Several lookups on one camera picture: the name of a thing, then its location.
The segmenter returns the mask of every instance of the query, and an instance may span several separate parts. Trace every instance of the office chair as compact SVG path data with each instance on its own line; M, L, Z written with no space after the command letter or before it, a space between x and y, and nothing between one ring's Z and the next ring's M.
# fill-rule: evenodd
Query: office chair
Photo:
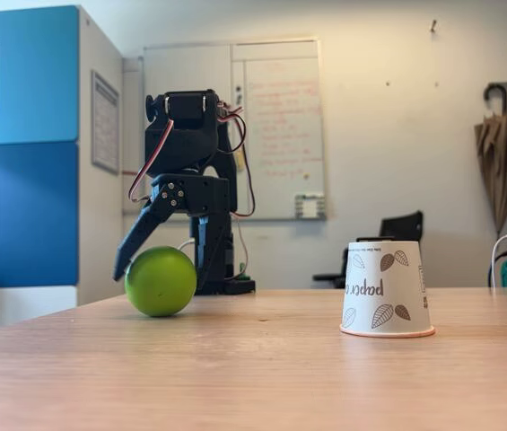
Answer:
M401 217L383 218L379 236L391 237L395 241L417 241L423 237L423 212L416 211Z
M379 237L390 238L394 241L420 242L423 237L423 212L416 211L401 217L383 218L380 221ZM340 274L316 274L313 276L313 281L330 281L335 289L344 289L348 254L349 249L344 249Z

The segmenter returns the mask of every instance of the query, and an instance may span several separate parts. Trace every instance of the cabinet door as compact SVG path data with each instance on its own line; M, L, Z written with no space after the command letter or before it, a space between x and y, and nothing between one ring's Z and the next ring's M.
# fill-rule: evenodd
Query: cabinet door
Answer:
M0 12L0 144L74 142L78 9Z
M75 143L0 145L0 287L78 278Z

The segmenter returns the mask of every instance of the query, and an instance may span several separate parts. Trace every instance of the white cable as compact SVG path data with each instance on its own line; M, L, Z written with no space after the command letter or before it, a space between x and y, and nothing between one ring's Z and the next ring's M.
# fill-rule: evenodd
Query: white cable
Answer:
M195 238L191 238L190 240L187 240L185 242L182 242L179 247L178 247L178 250L183 250L185 247L187 247L189 244L195 244L196 240Z
M235 213L232 213L232 217L235 220L235 222L237 223L237 231L239 232L239 239L241 241L241 245L243 246L243 252L245 253L245 265L243 265L243 269L240 271L239 274L237 274L233 277L226 278L225 280L234 280L235 278L242 276L243 274L245 274L245 271L247 271L247 266L249 264L249 252L247 251L247 246L245 245L245 241L243 241L243 233L241 232L241 225L239 223L239 216L236 215Z
M493 288L496 287L496 280L495 280L495 277L494 277L494 264L496 263L495 260L496 260L496 249L498 248L499 244L504 241L504 240L507 240L507 235L504 235L502 237L500 237L498 239L498 241L494 244L494 247L493 247L493 255L491 257L491 262L490 262L490 268L492 269L491 270L491 273L492 273L492 285L493 285Z

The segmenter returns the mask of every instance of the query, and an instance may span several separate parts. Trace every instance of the upside-down paper cup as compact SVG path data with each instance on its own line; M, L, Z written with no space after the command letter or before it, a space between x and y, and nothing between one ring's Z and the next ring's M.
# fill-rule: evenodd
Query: upside-down paper cup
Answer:
M351 242L341 330L367 337L432 335L418 242Z

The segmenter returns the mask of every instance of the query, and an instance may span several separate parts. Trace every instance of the cup rim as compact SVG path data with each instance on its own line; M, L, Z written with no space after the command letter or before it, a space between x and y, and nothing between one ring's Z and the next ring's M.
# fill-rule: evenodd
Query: cup rim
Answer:
M350 241L349 244L371 244L371 243L378 243L378 242L387 242L387 243L391 243L391 244L418 244L419 242L418 241L389 241L389 240L378 240L378 241L361 241L361 242L358 242L358 241Z
M433 325L428 330L421 330L417 332L360 332L358 330L348 330L343 328L343 325L339 325L341 332L345 334L356 335L359 337L372 337L377 339L413 339L419 337L428 337L436 332Z

